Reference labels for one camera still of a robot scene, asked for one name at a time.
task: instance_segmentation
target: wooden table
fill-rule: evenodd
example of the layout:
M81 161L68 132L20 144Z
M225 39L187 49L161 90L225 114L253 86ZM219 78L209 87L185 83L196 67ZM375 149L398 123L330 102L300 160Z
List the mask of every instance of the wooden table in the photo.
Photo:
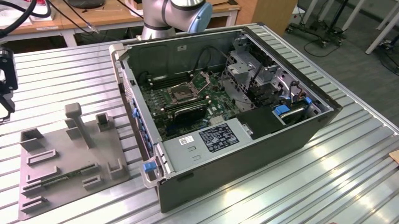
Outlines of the wooden table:
M52 0L52 3L85 31L92 31L61 0ZM215 5L212 17L227 17L225 26L233 26L239 10L239 5L232 6L228 3ZM128 9L116 0L107 0L104 7L88 9L84 13L83 9L76 9L76 11L95 25L97 30L143 26L141 18L133 17ZM75 40L77 33L83 33L83 31L65 17L56 13L53 21L33 22L33 25L20 27L3 40L13 41L60 35L64 37L67 46L75 47L77 46Z

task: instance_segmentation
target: gray carpet floor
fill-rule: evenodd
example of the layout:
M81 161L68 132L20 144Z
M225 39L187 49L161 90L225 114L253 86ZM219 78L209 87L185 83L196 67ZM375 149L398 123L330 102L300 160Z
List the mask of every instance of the gray carpet floor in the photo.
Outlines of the gray carpet floor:
M299 0L299 6L307 8L311 0ZM324 0L320 0L314 14L319 13ZM326 22L330 24L334 14L339 8L339 2L327 14ZM342 27L352 9L346 7L340 16L338 27ZM305 56L322 67L322 69L362 98L362 100L396 125L399 126L399 76L392 74L380 64L379 54L371 55L364 53L371 42L379 35L380 31L375 28L379 22L359 14L352 25L346 31L347 40L340 48L327 57L319 58L305 53L304 45L315 40L316 37L295 30L284 34L284 39ZM398 31L392 30L387 36L391 39ZM328 45L322 49L316 44L309 44L307 50L315 55L326 55L336 46ZM394 59L399 62L399 52L392 54Z

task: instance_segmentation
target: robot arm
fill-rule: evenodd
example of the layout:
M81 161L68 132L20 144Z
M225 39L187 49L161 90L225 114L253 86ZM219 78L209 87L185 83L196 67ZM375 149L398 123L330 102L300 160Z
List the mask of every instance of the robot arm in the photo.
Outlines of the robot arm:
M143 10L143 40L175 35L175 28L201 32L212 16L212 5L205 0L143 0Z
M9 49L0 47L0 104L8 111L5 117L0 117L0 123L9 119L15 112L15 104L11 100L12 92L19 88L17 75L13 63L13 53Z

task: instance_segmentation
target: motherboard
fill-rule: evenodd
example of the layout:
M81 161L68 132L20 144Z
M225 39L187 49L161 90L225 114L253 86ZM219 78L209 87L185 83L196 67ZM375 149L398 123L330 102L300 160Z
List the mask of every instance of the motherboard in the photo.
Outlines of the motherboard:
M141 85L140 89L163 140L215 125L240 113L224 91L220 74L211 71L199 72L191 81L173 86L153 89Z

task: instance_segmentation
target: circuit board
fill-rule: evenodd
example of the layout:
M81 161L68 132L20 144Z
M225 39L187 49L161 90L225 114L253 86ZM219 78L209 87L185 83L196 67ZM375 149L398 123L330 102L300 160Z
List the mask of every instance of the circuit board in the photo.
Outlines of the circuit board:
M217 118L217 120L223 121L228 120L237 113L240 113L240 110L232 102L231 97L223 91L221 85L219 83L219 77L212 75L212 73L208 74L209 84L203 76L197 75L193 78L192 86L195 89L204 89L197 93L195 102L187 102L181 106L176 104L176 99L173 99L173 95L171 94L171 87L159 90L151 90L148 86L140 87L143 97L152 114L152 119L163 140L169 140L180 135L211 126L215 124L215 122L212 122L215 120L213 118ZM189 108L196 105L207 106L204 118L185 124L173 124L172 119L175 112L183 108Z

